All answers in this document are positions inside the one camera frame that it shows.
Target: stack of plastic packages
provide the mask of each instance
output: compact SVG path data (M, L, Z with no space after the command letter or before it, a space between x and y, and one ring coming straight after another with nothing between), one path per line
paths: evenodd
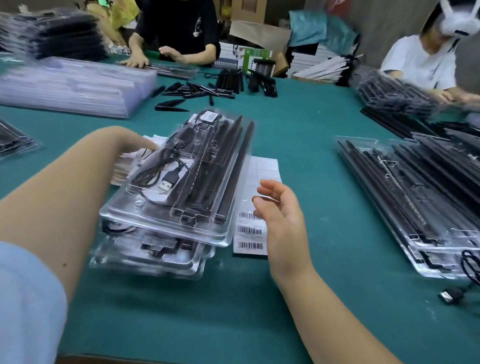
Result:
M234 233L255 123L194 114L100 209L90 267L199 279Z
M453 130L443 139L337 137L340 155L415 269L426 277L480 272L480 138Z
M156 88L155 71L51 57L0 75L0 105L128 118Z
M366 106L385 112L428 118L441 108L440 102L421 88L370 67L358 67L350 87Z
M0 14L0 46L24 59L99 61L108 54L95 17L75 8Z
M0 159L39 147L38 141L0 119Z

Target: teal table surface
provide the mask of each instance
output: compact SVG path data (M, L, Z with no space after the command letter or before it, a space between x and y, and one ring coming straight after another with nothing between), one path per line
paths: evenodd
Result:
M337 155L335 135L393 135L359 113L349 89L279 80L278 93L276 99L245 93L215 102L258 121L253 154L278 159L282 180L305 213L319 274L405 363L480 363L480 308L440 302L437 294L450 282L416 273ZM187 114L155 112L154 104L165 99L146 101L124 121L0 107L0 118L44 145L0 163L0 195L97 128L118 124L168 135ZM182 107L207 105L204 97ZM268 261L232 257L231 247L217 249L197 282L86 265L59 351L180 364L310 363Z

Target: hand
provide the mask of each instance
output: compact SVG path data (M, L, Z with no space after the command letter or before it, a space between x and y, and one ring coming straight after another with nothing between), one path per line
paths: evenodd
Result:
M171 47L160 47L158 50L162 55L172 58L175 62L186 63L185 56Z
M145 139L130 129L122 126L110 126L99 129L94 133L102 134L102 138L115 138L119 146L119 154L132 153L140 149L157 150L158 145L151 140Z
M463 102L465 104L480 103L480 95L465 93L458 98L458 101Z
M260 180L253 197L253 214L267 224L267 250L270 272L280 286L287 280L313 270L307 230L297 197L284 184Z
M143 68L144 66L148 66L150 64L150 61L143 53L142 54L132 53L130 58L120 62L120 64L125 64L128 67L132 67L132 68L137 68L137 67Z
M454 101L454 97L448 91L440 90L438 88L433 88L427 91L431 93L438 101L445 104L449 104L450 102Z

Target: usb plug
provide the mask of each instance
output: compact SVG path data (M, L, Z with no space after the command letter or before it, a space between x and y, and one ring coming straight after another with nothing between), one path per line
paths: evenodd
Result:
M180 171L178 168L168 171L166 175L162 178L160 188L166 192L170 191L170 188L172 188L172 186L175 186L175 184L178 182L180 178L179 173Z

